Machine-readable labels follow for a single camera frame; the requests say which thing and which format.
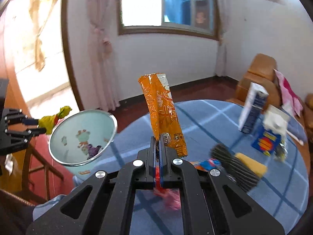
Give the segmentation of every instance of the curtain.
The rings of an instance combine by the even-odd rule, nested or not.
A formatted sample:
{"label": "curtain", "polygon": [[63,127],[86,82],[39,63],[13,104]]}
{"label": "curtain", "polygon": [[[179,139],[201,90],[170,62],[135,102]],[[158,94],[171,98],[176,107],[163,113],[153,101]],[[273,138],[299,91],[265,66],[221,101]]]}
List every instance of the curtain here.
{"label": "curtain", "polygon": [[110,26],[116,20],[116,0],[87,0],[90,20],[88,52],[96,95],[102,110],[119,107],[115,57],[110,42]]}
{"label": "curtain", "polygon": [[40,39],[40,34],[42,33],[51,13],[56,5],[58,0],[48,0],[49,3],[51,3],[50,8],[48,10],[48,14],[45,17],[45,20],[42,23],[42,26],[39,24],[39,18],[40,18],[40,4],[41,0],[29,0],[29,15],[32,19],[33,23],[33,32],[35,35],[35,42],[34,42],[34,53],[35,53],[35,68],[38,71],[41,71],[43,67],[45,66],[45,57],[41,50],[42,41]]}
{"label": "curtain", "polygon": [[221,29],[219,33],[219,48],[215,72],[217,76],[225,76],[227,66],[227,31],[229,28],[230,3],[229,0],[217,0],[217,2],[219,6]]}

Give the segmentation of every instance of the yellow package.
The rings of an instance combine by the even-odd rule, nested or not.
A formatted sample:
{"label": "yellow package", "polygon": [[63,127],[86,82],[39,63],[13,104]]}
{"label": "yellow package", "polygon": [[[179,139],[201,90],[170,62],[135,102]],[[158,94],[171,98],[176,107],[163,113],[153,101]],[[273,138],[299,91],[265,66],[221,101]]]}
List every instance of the yellow package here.
{"label": "yellow package", "polygon": [[159,140],[159,135],[163,134],[165,145],[176,149],[179,157],[186,156],[185,139],[165,74],[143,75],[138,82],[148,104],[154,137]]}

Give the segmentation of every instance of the blue tablecloth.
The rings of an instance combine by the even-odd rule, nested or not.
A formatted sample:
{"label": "blue tablecloth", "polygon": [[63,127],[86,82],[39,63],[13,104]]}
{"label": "blue tablecloth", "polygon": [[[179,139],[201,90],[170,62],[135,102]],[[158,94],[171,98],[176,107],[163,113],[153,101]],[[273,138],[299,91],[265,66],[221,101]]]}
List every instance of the blue tablecloth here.
{"label": "blue tablecloth", "polygon": [[[232,154],[241,152],[268,167],[267,173],[248,195],[275,217],[288,233],[306,209],[309,189],[305,164],[292,140],[288,141],[288,157],[282,163],[251,147],[255,132],[249,135],[238,130],[241,106],[216,100],[193,100],[176,103],[175,107],[187,144],[186,160],[205,160],[210,149],[222,142]],[[150,146],[152,135],[150,115],[147,114],[115,137],[91,174],[101,169],[107,172],[119,170],[125,163],[136,159],[139,150]],[[183,234],[181,211],[166,208],[162,199],[152,191],[137,191],[130,234]]]}

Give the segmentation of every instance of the white wall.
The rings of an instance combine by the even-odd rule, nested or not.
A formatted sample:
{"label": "white wall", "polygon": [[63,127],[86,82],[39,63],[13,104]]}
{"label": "white wall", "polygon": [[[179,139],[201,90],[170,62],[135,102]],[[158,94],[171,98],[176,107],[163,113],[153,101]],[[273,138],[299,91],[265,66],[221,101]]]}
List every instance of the white wall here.
{"label": "white wall", "polygon": [[226,74],[240,80],[257,53],[272,56],[301,98],[313,92],[313,22],[299,0],[230,0]]}
{"label": "white wall", "polygon": [[138,78],[166,74],[170,86],[214,76],[217,41],[172,34],[118,37],[116,65],[121,99],[142,94]]}
{"label": "white wall", "polygon": [[[86,109],[99,107],[93,94],[87,52],[88,30],[86,0],[68,0],[70,54],[78,90]],[[117,36],[116,25],[112,26],[111,37],[121,100],[142,94],[137,80],[143,74],[166,73],[170,86],[214,76],[217,41],[168,34]]]}

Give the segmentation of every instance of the sofa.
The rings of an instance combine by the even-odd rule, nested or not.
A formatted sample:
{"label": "sofa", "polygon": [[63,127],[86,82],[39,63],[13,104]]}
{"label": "sofa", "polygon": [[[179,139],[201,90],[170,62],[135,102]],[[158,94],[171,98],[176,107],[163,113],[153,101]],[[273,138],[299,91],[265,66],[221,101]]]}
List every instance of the sofa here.
{"label": "sofa", "polygon": [[[250,83],[254,82],[256,84],[262,85],[269,96],[267,98],[267,103],[264,106],[264,110],[267,109],[269,105],[273,105],[280,108],[282,105],[280,88],[276,78],[275,70],[277,69],[277,63],[274,58],[264,55],[257,54],[248,71],[244,74],[243,78],[238,82],[236,87],[235,96],[227,101],[233,102],[239,105],[244,105],[248,94]],[[313,101],[313,96],[308,96],[306,98],[306,103]],[[308,141],[313,142],[313,110],[311,110],[306,103],[301,101],[303,106],[303,111],[301,117],[296,116],[296,119],[305,128],[306,134],[308,136]],[[307,172],[310,172],[310,152],[308,142],[301,146],[296,140],[294,140],[301,156],[306,165]]]}

